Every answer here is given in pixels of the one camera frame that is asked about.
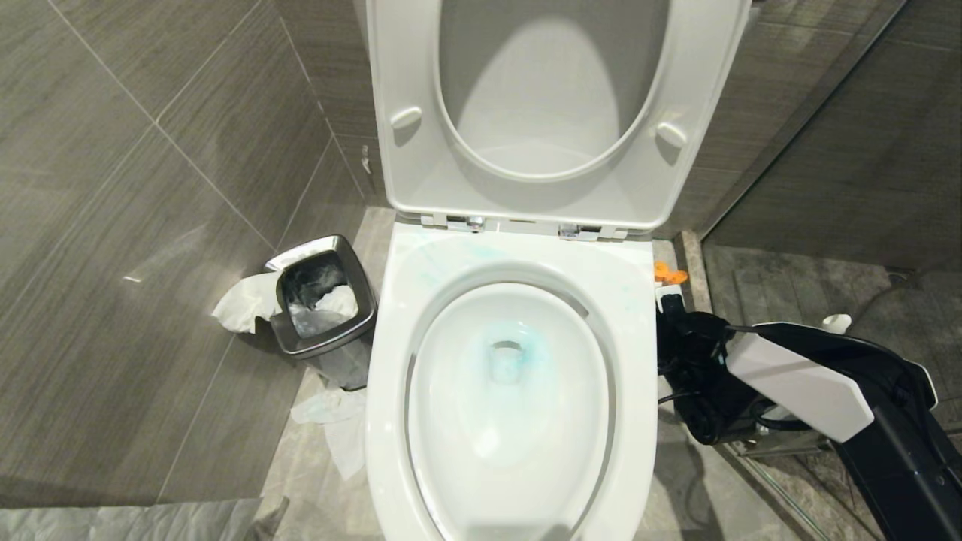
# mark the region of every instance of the tissue paper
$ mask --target tissue paper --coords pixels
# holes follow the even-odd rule
[[[255,318],[270,320],[281,313],[277,302],[277,279],[280,272],[248,276],[234,284],[211,314],[232,332],[254,332]]]
[[[317,395],[291,409],[295,423],[324,425],[324,438],[341,478],[347,480],[365,465],[364,432],[367,391],[346,393],[338,387],[322,389]]]

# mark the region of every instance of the white toilet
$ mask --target white toilet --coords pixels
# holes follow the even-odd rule
[[[394,540],[631,539],[656,441],[651,243],[747,0],[367,0],[398,211],[368,381]]]

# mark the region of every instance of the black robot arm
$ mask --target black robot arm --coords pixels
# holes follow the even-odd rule
[[[660,304],[659,374],[699,443],[748,439],[768,402],[782,405],[797,420],[776,426],[829,437],[886,539],[962,541],[962,455],[929,411],[922,367],[817,328],[737,327],[678,295]]]

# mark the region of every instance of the stainless steel trash can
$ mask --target stainless steel trash can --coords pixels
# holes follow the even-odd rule
[[[377,301],[350,243],[332,235],[292,248],[267,262],[280,271],[281,313],[270,319],[281,350],[306,363],[345,391],[367,386]],[[350,286],[357,314],[345,321],[313,311],[334,288]]]

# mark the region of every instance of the wall tile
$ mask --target wall tile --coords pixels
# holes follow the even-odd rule
[[[887,39],[962,49],[962,3],[958,0],[908,2]]]
[[[159,502],[256,498],[297,394],[302,365],[270,325],[231,344]]]
[[[377,137],[370,63],[351,0],[277,0],[334,133]]]
[[[918,268],[958,252],[962,55],[886,39],[712,234]]]
[[[744,171],[851,40],[849,34],[758,23],[743,39],[697,167]]]
[[[353,242],[364,213],[364,199],[337,146],[331,142],[291,219],[280,249],[334,234],[344,235]]]
[[[156,117],[256,0],[54,0]]]
[[[758,20],[854,34],[885,1],[771,0],[762,3]]]
[[[654,237],[669,240],[682,230],[694,230],[701,226],[705,216],[718,205],[722,195],[740,176],[738,171],[692,167],[671,216],[664,225],[655,229]]]
[[[161,124],[273,244],[330,139],[271,2],[247,17]]]
[[[271,251],[151,130],[0,327],[0,503],[152,503]]]
[[[149,122],[46,3],[0,3],[0,36],[2,320]]]
[[[390,207],[384,188],[384,170],[381,165],[381,151],[378,141],[369,137],[338,136],[338,142],[344,151],[347,165],[351,174],[358,181],[364,191],[367,206]],[[364,147],[367,147],[368,167],[370,173],[364,169]]]

